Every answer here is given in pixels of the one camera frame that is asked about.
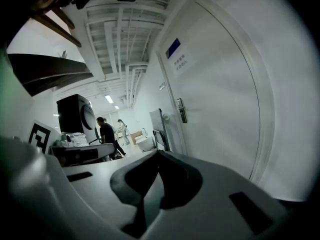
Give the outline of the clear plastic container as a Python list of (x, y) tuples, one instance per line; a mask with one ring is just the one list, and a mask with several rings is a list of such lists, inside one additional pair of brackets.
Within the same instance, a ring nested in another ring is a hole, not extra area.
[(75, 132), (71, 133), (69, 136), (73, 147), (85, 147), (89, 145), (84, 133)]

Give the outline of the blue door plate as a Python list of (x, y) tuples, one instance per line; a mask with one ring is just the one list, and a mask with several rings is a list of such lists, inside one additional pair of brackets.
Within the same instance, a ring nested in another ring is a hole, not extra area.
[(167, 59), (169, 59), (173, 55), (173, 53), (178, 49), (180, 45), (181, 43), (179, 39), (176, 38), (174, 42), (170, 45), (170, 47), (167, 49), (167, 51), (165, 52)]

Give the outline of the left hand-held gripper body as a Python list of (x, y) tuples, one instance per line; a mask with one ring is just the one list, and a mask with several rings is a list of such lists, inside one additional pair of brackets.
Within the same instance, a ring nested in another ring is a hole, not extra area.
[(95, 164), (100, 162), (100, 158), (87, 159), (84, 152), (84, 146), (63, 146), (61, 135), (62, 134), (58, 133), (55, 129), (39, 121), (34, 121), (28, 142), (31, 145), (38, 147), (43, 154), (56, 157), (62, 167)]

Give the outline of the white ceiling pipe bundle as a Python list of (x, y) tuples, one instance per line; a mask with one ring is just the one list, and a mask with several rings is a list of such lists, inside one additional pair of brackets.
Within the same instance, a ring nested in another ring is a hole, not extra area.
[(148, 62), (137, 61), (128, 62), (125, 65), (126, 103), (128, 109), (131, 109), (134, 105), (138, 83), (148, 64)]

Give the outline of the brown wooden wall shelf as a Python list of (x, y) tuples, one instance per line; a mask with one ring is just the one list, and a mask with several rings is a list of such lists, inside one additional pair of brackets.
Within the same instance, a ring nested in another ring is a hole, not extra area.
[[(71, 21), (71, 19), (62, 11), (59, 7), (52, 8), (53, 13), (62, 20), (71, 30), (75, 29), (74, 23)], [(32, 19), (36, 20), (40, 24), (46, 26), (47, 28), (51, 29), (52, 31), (56, 32), (60, 36), (64, 37), (66, 40), (70, 41), (74, 45), (76, 45), (78, 48), (81, 48), (81, 43), (73, 37), (71, 34), (69, 34), (66, 30), (64, 30), (60, 25), (58, 25), (53, 19), (48, 17), (46, 14), (36, 14), (32, 16)]]
[(85, 63), (66, 58), (23, 53), (12, 53), (8, 58), (15, 76), (32, 97), (93, 77)]

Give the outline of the white paper door notice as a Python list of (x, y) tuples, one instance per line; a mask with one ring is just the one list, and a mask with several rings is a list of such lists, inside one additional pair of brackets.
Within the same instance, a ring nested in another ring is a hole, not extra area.
[(171, 67), (175, 77), (184, 73), (191, 65), (192, 56), (189, 52), (183, 52), (174, 57)]

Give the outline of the brown cardboard box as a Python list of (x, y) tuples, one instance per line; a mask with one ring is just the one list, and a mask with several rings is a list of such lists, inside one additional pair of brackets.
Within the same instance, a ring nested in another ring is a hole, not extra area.
[(136, 145), (136, 142), (137, 142), (136, 138), (140, 137), (140, 136), (143, 136), (141, 131), (137, 131), (137, 132), (134, 132), (134, 133), (130, 134), (130, 137), (131, 137), (133, 145)]

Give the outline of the silver door lock plate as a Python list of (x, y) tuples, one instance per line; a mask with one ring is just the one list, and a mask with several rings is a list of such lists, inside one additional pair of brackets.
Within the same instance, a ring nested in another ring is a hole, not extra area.
[(178, 105), (178, 111), (181, 116), (181, 120), (184, 124), (186, 124), (188, 121), (187, 121), (185, 106), (183, 104), (183, 101), (181, 98), (178, 98), (176, 101), (177, 101), (177, 105)]

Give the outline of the metal platform trolley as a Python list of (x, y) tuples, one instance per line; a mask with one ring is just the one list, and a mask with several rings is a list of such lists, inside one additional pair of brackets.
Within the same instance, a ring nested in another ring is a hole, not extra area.
[(160, 144), (165, 151), (170, 152), (171, 149), (162, 110), (158, 108), (157, 110), (150, 112), (150, 118), (156, 148), (158, 148), (158, 144)]

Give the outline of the black washing machine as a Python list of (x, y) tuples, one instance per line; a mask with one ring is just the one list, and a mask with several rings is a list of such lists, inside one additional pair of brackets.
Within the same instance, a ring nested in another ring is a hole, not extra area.
[(56, 102), (60, 131), (85, 134), (88, 143), (98, 138), (96, 118), (89, 101), (74, 94)]

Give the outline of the white toilet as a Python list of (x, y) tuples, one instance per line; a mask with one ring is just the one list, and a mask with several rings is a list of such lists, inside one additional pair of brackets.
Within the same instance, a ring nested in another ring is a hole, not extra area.
[(142, 128), (141, 133), (142, 135), (139, 135), (135, 138), (136, 145), (141, 152), (151, 151), (154, 148), (153, 138), (147, 134), (145, 128)]

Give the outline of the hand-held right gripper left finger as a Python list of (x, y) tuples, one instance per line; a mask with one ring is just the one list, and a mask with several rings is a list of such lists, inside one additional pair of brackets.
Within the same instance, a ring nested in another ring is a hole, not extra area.
[(144, 159), (153, 152), (131, 154), (108, 162), (64, 167), (62, 170), (66, 176), (91, 173), (91, 176), (71, 182), (77, 193), (108, 224), (130, 237), (140, 239), (159, 214), (159, 176), (143, 198), (142, 208), (122, 203), (110, 187), (110, 178), (118, 169)]

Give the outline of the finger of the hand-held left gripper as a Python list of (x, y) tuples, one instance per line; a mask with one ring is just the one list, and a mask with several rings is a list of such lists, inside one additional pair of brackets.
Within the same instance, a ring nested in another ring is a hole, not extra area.
[(83, 148), (87, 159), (100, 159), (109, 156), (115, 152), (112, 143), (89, 145)]

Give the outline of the white door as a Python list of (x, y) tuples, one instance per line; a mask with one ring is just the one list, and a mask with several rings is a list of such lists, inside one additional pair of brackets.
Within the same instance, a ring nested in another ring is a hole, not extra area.
[[(175, 39), (180, 46), (167, 59)], [(183, 52), (189, 68), (174, 76)], [(257, 184), (274, 137), (275, 108), (267, 70), (243, 28), (211, 0), (184, 0), (171, 14), (156, 52), (186, 155), (230, 168)], [(182, 122), (177, 99), (187, 112)]]

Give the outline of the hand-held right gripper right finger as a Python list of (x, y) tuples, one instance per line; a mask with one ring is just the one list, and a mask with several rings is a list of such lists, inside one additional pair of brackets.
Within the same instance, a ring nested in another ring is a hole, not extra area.
[(264, 240), (286, 209), (237, 172), (160, 151), (160, 211), (140, 240)]

